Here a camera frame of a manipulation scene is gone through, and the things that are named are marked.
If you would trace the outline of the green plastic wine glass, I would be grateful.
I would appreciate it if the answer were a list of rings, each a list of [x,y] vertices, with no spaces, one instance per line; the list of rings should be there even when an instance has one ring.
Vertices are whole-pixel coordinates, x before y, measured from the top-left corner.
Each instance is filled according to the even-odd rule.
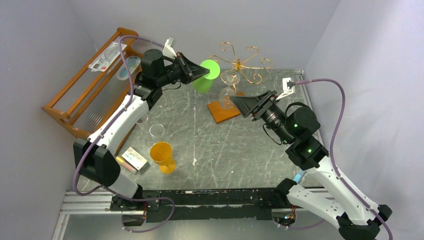
[[[192,82],[191,86],[196,92],[203,94],[209,91],[214,80],[220,75],[221,69],[219,64],[212,59],[204,60],[200,66],[209,70],[209,73]]]

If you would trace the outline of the clear wine glass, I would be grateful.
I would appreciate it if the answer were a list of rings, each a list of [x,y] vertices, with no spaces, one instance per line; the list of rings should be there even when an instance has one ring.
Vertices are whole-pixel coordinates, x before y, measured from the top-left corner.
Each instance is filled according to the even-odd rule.
[[[237,93],[240,75],[235,70],[226,70],[220,74],[220,78],[225,87],[219,93],[219,104],[222,109],[229,110],[234,106],[230,97],[235,96]]]

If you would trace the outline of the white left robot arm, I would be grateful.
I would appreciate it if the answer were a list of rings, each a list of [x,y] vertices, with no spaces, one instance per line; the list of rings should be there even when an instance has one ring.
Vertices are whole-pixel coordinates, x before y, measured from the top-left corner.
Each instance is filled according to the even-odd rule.
[[[123,198],[130,210],[137,210],[143,203],[143,188],[121,173],[115,152],[136,122],[149,112],[163,94],[163,87],[181,83],[188,85],[202,77],[219,73],[219,67],[208,66],[204,61],[198,65],[181,52],[173,57],[165,56],[159,49],[144,52],[140,62],[141,71],[130,80],[129,93],[121,106],[95,133],[88,138],[78,138],[73,144],[75,174],[73,190],[84,176]]]

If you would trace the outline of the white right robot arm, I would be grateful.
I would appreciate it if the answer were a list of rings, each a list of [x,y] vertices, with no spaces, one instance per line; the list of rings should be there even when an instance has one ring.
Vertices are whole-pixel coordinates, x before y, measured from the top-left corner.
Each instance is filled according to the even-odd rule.
[[[392,210],[367,198],[332,162],[329,151],[314,137],[320,128],[312,109],[296,102],[287,114],[277,105],[274,91],[257,96],[231,96],[230,100],[243,117],[263,120],[263,129],[273,131],[280,144],[287,145],[291,162],[314,177],[331,194],[327,199],[286,178],[274,189],[280,207],[290,204],[304,208],[337,228],[346,240],[373,240]]]

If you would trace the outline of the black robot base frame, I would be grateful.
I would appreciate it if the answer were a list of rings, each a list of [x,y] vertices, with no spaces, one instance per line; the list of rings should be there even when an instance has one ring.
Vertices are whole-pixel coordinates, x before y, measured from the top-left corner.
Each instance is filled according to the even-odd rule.
[[[226,189],[143,190],[133,200],[114,195],[109,210],[126,216],[146,216],[148,223],[166,219],[272,220],[273,211],[290,210],[287,197],[272,187]]]

